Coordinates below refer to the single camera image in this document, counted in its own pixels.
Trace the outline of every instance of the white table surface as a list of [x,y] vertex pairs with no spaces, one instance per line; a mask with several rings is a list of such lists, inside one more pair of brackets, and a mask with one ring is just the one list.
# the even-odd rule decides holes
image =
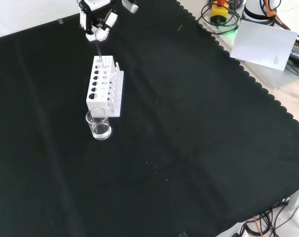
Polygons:
[[[207,0],[178,0],[180,4],[187,9],[193,16],[198,19],[201,15],[201,9],[207,3]],[[278,15],[293,31],[299,33],[299,0],[283,0],[278,8]],[[204,25],[207,30],[210,27],[201,19],[200,24]],[[231,52],[233,38],[230,35],[214,35],[219,44],[225,50]],[[261,83],[281,105],[287,108],[288,112],[299,121],[299,77],[289,72],[270,69],[264,66],[241,61],[241,65],[245,68],[250,76],[254,77],[257,82]]]

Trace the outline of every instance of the white paper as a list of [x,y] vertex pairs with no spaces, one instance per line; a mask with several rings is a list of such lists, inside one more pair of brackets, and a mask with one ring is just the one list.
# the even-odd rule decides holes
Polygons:
[[293,31],[242,21],[230,56],[283,71],[297,36]]

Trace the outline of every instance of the clear liquid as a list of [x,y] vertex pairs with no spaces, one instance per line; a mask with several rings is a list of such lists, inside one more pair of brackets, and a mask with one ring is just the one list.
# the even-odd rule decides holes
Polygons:
[[102,134],[98,134],[98,133],[95,133],[95,129],[93,129],[93,132],[92,132],[92,135],[95,139],[97,140],[105,140],[107,139],[110,135],[111,135],[111,132],[112,132],[112,129],[110,126],[108,126],[107,124],[104,124],[104,126],[106,126],[108,129],[105,129],[106,132],[102,133]]

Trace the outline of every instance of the table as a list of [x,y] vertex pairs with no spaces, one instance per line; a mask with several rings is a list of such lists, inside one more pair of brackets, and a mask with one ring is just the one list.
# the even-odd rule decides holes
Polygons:
[[101,46],[126,75],[103,142],[79,16],[0,39],[0,236],[214,237],[299,189],[292,117],[173,0],[137,2]]
[[[198,19],[201,15],[202,7],[207,3],[206,0],[180,0],[181,5],[187,9],[192,15]],[[278,9],[278,15],[281,19],[286,22],[292,30],[299,33],[299,11],[289,11],[291,8],[299,6],[299,0],[282,2]],[[238,10],[241,15],[243,7]],[[203,24],[204,27],[209,29],[203,20],[199,23]],[[219,44],[224,47],[228,52],[231,52],[233,39],[232,35],[214,35],[215,39]],[[263,88],[267,89],[276,100],[280,101],[290,114],[294,116],[294,119],[299,121],[299,77],[289,72],[288,70],[279,71],[271,68],[267,68],[254,63],[241,61],[241,65],[252,77],[258,81]]]

